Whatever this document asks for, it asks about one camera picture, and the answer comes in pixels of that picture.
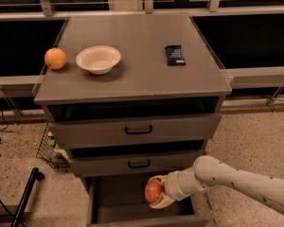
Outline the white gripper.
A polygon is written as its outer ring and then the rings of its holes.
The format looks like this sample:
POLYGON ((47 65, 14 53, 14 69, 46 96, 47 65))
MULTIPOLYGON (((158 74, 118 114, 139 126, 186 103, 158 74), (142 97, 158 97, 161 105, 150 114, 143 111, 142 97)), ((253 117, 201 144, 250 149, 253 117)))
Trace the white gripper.
POLYGON ((158 200, 150 204, 152 209, 163 209, 175 201, 181 201, 199 190, 199 182, 195 177, 192 167, 170 172, 167 176, 156 175, 149 178, 148 183, 158 183, 165 186, 158 200))

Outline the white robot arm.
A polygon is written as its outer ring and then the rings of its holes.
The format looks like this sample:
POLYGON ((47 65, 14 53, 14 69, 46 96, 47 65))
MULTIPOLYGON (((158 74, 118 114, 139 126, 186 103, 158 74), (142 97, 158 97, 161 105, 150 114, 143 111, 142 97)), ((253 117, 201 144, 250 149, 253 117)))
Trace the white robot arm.
POLYGON ((231 187, 284 215, 284 180, 233 168, 211 156, 198 157, 193 166, 151 177, 145 199, 162 209, 195 193, 231 187))

